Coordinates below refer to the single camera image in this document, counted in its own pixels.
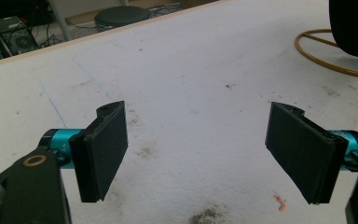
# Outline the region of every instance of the floor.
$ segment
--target floor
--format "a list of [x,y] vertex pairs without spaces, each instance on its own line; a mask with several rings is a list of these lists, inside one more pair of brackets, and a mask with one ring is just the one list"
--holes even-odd
[[[179,3],[175,3],[164,7],[149,8],[149,10],[152,13],[151,18],[156,18],[180,11],[182,9]],[[78,25],[72,24],[69,26],[69,29],[74,39],[98,33],[98,29],[96,28],[95,23],[93,21]],[[49,25],[36,26],[33,28],[32,33],[34,35],[36,43],[41,49],[64,42],[62,31],[57,22],[53,22]]]

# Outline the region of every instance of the stool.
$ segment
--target stool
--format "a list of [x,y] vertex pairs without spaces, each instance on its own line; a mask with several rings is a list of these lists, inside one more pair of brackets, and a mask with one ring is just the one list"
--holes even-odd
[[111,30],[120,26],[129,25],[138,21],[150,19],[149,10],[141,7],[110,7],[98,13],[94,20],[99,31]]

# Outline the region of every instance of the white tabletop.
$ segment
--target white tabletop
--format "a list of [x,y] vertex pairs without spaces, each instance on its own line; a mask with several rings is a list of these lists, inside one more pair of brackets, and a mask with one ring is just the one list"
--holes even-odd
[[358,77],[293,44],[328,26],[326,0],[231,0],[0,61],[0,172],[45,131],[85,128],[124,100],[130,145],[105,201],[81,203],[62,171],[75,224],[345,223],[357,174],[308,205],[265,147],[272,101],[358,131]]

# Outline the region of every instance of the black stool seat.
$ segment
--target black stool seat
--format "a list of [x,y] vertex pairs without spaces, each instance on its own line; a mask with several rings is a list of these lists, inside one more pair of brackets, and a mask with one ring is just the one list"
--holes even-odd
[[141,7],[110,7],[95,16],[95,24],[101,31],[150,19],[150,11]]

